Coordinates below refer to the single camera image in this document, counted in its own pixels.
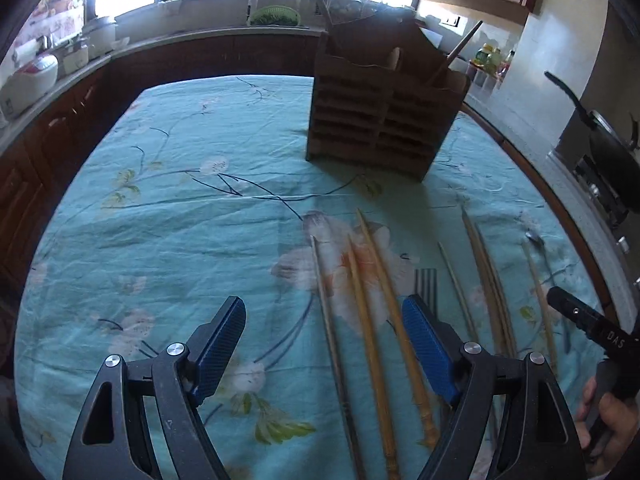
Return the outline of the right hand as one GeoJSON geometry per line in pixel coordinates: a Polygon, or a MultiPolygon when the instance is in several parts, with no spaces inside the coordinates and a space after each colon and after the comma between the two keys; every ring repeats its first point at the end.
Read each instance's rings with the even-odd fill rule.
{"type": "MultiPolygon", "coordinates": [[[[575,426],[582,448],[586,448],[590,443],[585,420],[593,404],[596,389],[597,379],[592,376],[582,390],[582,400],[576,412],[575,426]]],[[[599,401],[598,411],[605,425],[611,431],[611,437],[602,454],[593,464],[587,466],[589,479],[601,478],[612,470],[634,440],[639,429],[639,409],[634,399],[621,401],[608,392],[599,401]]]]}

